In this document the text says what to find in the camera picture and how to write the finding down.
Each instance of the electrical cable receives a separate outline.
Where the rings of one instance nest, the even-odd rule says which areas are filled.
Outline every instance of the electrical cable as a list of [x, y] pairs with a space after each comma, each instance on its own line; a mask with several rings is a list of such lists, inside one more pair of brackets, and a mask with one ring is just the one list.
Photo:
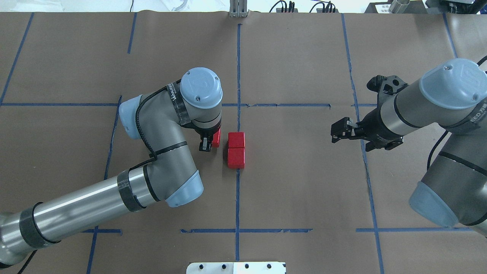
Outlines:
[[480, 67], [485, 61], [487, 61], [487, 55], [484, 56], [484, 58], [480, 59], [480, 61], [477, 62], [477, 65]]
[[32, 253], [30, 254], [29, 258], [25, 261], [24, 265], [19, 270], [19, 272], [17, 272], [17, 274], [22, 274], [22, 272], [24, 272], [25, 268], [29, 265], [30, 261], [32, 260], [32, 257], [34, 257], [34, 255], [36, 254], [36, 252], [37, 252], [37, 250], [32, 251]]
[[313, 11], [313, 9], [319, 5], [319, 4], [322, 4], [323, 5], [323, 10], [325, 10], [325, 3], [328, 3], [328, 2], [318, 2], [316, 3], [310, 10], [309, 10], [309, 13], [311, 13]]
[[277, 6], [277, 4], [281, 3], [281, 6], [282, 6], [282, 12], [284, 12], [284, 5], [286, 5], [286, 10], [287, 10], [287, 3], [286, 1], [284, 0], [280, 0], [280, 1], [277, 1], [271, 8], [271, 10], [269, 12], [272, 12], [272, 10], [274, 9], [275, 6]]
[[430, 155], [428, 156], [428, 162], [426, 164], [426, 170], [430, 169], [431, 166], [431, 158], [433, 158], [433, 153], [436, 150], [436, 148], [440, 145], [441, 141], [447, 136], [448, 130], [445, 130], [445, 132], [441, 135], [441, 137], [436, 141], [436, 144], [434, 144], [433, 148], [430, 151]]

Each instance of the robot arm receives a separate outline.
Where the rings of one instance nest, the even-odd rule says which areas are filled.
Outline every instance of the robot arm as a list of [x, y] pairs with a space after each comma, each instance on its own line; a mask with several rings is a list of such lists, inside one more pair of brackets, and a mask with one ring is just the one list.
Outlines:
[[410, 198], [413, 210], [442, 227], [457, 223], [487, 236], [487, 75], [466, 59], [452, 59], [411, 85], [397, 76], [372, 78], [377, 108], [354, 124], [332, 125], [332, 142], [369, 141], [366, 151], [402, 144], [403, 136], [432, 123], [452, 135]]
[[84, 189], [17, 214], [0, 214], [0, 269], [26, 255], [104, 221], [165, 200], [177, 207], [203, 192], [199, 172], [181, 127], [201, 136], [210, 151], [221, 123], [222, 89], [214, 72], [189, 70], [180, 81], [120, 105], [120, 120], [130, 137], [142, 138], [151, 160]]

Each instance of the white floor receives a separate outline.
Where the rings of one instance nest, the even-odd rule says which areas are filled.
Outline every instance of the white floor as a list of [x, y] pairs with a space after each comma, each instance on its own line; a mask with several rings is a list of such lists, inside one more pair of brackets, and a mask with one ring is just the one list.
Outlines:
[[[248, 0], [248, 9], [269, 12], [277, 0]], [[184, 4], [184, 0], [134, 0], [132, 11], [173, 11]], [[299, 12], [309, 12], [315, 0], [296, 0]], [[337, 9], [343, 13], [363, 13], [370, 1], [335, 0]], [[0, 0], [0, 12], [128, 12], [132, 0]], [[213, 12], [228, 11], [229, 0], [187, 0], [179, 11]]]

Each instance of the silver metal cylinder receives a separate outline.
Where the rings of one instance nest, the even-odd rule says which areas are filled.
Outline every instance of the silver metal cylinder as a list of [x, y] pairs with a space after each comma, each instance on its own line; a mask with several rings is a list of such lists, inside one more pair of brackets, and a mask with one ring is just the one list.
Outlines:
[[40, 204], [34, 220], [46, 239], [59, 241], [128, 212], [118, 192], [117, 177], [112, 177]]
[[389, 11], [392, 13], [404, 13], [408, 8], [410, 0], [394, 0], [389, 7]]

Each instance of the metal bracket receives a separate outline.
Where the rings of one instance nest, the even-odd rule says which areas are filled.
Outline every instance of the metal bracket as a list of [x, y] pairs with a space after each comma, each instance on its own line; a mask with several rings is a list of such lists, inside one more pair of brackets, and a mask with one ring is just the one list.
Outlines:
[[230, 17], [247, 17], [247, 0], [230, 0]]
[[286, 274], [285, 262], [191, 263], [186, 274]]

